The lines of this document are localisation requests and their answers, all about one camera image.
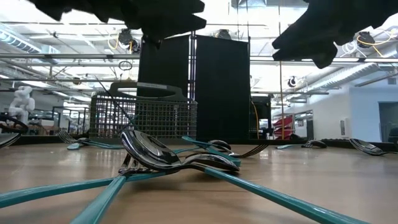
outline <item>black panel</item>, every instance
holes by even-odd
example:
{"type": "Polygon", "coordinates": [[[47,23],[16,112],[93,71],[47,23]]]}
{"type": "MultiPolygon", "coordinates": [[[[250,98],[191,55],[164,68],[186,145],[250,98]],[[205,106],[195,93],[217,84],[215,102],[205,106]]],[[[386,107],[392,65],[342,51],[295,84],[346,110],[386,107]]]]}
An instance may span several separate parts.
{"type": "Polygon", "coordinates": [[[248,43],[197,36],[197,139],[249,137],[248,43]]]}
{"type": "MultiPolygon", "coordinates": [[[[172,85],[188,95],[189,35],[165,39],[159,50],[143,43],[138,81],[172,85]]],[[[162,90],[138,89],[137,96],[167,96],[162,90]]]]}

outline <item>wooden table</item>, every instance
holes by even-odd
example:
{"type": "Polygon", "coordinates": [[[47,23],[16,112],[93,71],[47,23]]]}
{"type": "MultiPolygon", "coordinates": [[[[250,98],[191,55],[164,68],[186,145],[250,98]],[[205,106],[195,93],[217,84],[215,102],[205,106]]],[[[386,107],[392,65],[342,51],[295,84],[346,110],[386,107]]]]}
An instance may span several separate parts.
{"type": "MultiPolygon", "coordinates": [[[[233,146],[236,152],[254,146],[233,146]]],[[[0,191],[112,177],[126,153],[66,144],[0,150],[0,191]]],[[[396,223],[398,156],[352,149],[277,150],[243,159],[241,178],[371,223],[396,223]]],[[[68,223],[102,188],[3,208],[0,223],[68,223]]],[[[290,210],[195,170],[127,183],[102,223],[313,223],[290,210]]]]}

